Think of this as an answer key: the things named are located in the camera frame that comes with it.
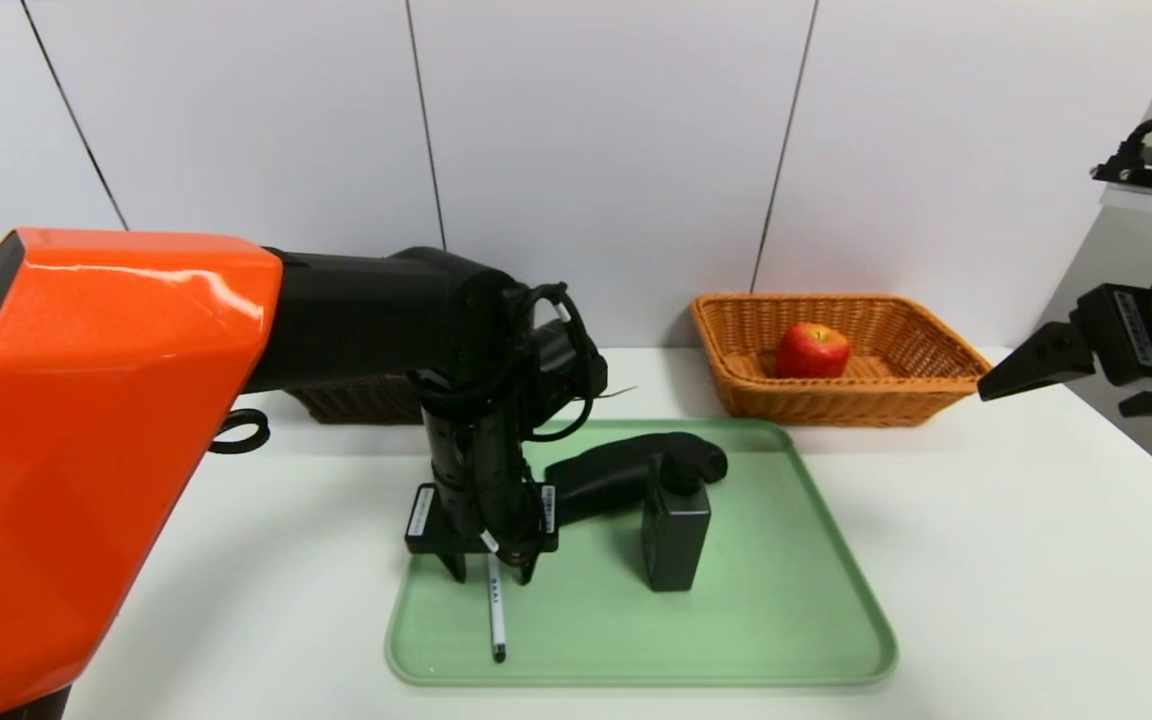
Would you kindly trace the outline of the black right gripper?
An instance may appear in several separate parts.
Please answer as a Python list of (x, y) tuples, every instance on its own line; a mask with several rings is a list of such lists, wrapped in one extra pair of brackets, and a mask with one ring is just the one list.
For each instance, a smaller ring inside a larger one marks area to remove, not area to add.
[[(1079, 296), (1071, 320), (1044, 323), (1021, 342), (979, 379), (980, 400), (1010, 397), (1093, 376), (1094, 355), (1114, 386), (1152, 379), (1152, 286), (1098, 286)], [(1152, 416), (1152, 392), (1126, 397), (1117, 410), (1124, 418)]]

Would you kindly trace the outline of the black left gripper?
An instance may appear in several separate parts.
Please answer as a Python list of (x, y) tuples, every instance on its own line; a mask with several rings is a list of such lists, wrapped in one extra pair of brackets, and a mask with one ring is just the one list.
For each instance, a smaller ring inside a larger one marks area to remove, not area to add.
[(429, 407), (424, 427), (431, 482), (422, 484), (407, 521), (414, 553), (435, 553), (452, 579), (467, 582), (467, 553), (511, 555), (521, 585), (541, 553), (558, 551), (550, 486), (531, 479), (524, 456), (530, 432), (517, 404), (467, 416)]

